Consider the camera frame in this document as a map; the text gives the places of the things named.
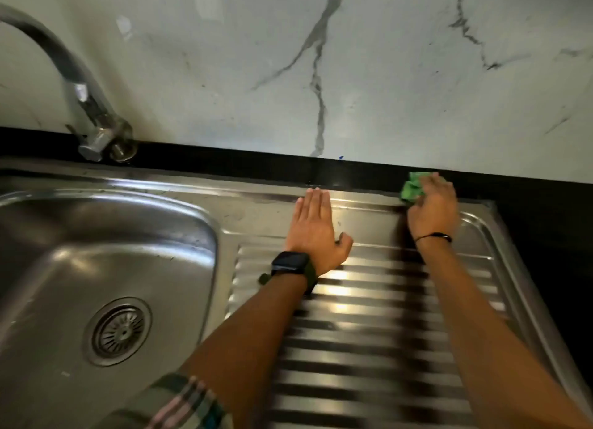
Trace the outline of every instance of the faucet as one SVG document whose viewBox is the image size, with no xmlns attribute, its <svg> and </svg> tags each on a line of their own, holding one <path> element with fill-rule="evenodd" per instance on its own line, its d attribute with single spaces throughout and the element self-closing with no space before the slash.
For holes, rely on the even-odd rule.
<svg viewBox="0 0 593 429">
<path fill-rule="evenodd" d="M 137 151 L 132 126 L 109 105 L 88 69 L 60 42 L 57 36 L 31 16 L 0 4 L 0 21 L 28 35 L 49 56 L 63 78 L 66 97 L 81 117 L 75 126 L 66 125 L 79 141 L 78 152 L 86 159 L 99 162 L 103 152 L 110 151 L 115 162 L 130 160 Z"/>
</svg>

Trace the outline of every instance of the green watch strap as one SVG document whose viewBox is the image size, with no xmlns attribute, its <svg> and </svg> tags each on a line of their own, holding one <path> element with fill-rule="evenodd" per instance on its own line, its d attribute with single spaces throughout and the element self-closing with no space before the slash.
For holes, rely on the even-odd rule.
<svg viewBox="0 0 593 429">
<path fill-rule="evenodd" d="M 305 276 L 305 279 L 307 280 L 307 291 L 305 291 L 305 295 L 310 295 L 315 285 L 317 285 L 317 273 L 315 272 L 315 267 L 310 261 L 305 267 L 302 275 Z M 271 274 L 263 273 L 257 282 L 259 282 L 260 285 L 265 285 L 270 281 L 270 279 Z"/>
</svg>

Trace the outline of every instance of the smartwatch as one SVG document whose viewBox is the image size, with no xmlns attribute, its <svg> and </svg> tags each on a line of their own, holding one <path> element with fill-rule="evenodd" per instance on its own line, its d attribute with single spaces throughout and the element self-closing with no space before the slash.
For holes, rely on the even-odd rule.
<svg viewBox="0 0 593 429">
<path fill-rule="evenodd" d="M 317 284 L 317 273 L 311 263 L 309 254 L 295 253 L 292 251 L 281 252 L 271 263 L 271 273 L 261 275 L 258 282 L 261 285 L 265 285 L 272 276 L 281 273 L 301 274 L 305 276 L 307 280 L 307 291 L 305 291 L 305 295 L 310 295 Z"/>
</svg>

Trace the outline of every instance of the black countertop edge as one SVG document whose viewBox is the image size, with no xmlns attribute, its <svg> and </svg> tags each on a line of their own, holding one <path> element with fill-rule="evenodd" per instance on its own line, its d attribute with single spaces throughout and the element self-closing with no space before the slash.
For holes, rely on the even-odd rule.
<svg viewBox="0 0 593 429">
<path fill-rule="evenodd" d="M 70 134 L 2 128 L 0 155 L 85 162 Z M 501 162 L 505 161 L 501 153 Z M 117 165 L 109 160 L 104 162 Z M 399 193 L 410 171 L 430 168 L 141 142 L 124 164 L 237 180 Z M 462 199 L 492 200 L 574 360 L 593 384 L 582 324 L 593 295 L 593 185 L 440 170 Z"/>
</svg>

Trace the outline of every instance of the white marble wall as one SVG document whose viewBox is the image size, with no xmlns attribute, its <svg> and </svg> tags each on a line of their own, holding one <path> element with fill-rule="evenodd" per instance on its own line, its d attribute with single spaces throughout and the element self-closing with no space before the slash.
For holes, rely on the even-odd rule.
<svg viewBox="0 0 593 429">
<path fill-rule="evenodd" d="M 138 139 L 593 183 L 593 0 L 0 2 L 54 30 Z M 0 125 L 69 119 L 53 66 L 0 24 Z"/>
</svg>

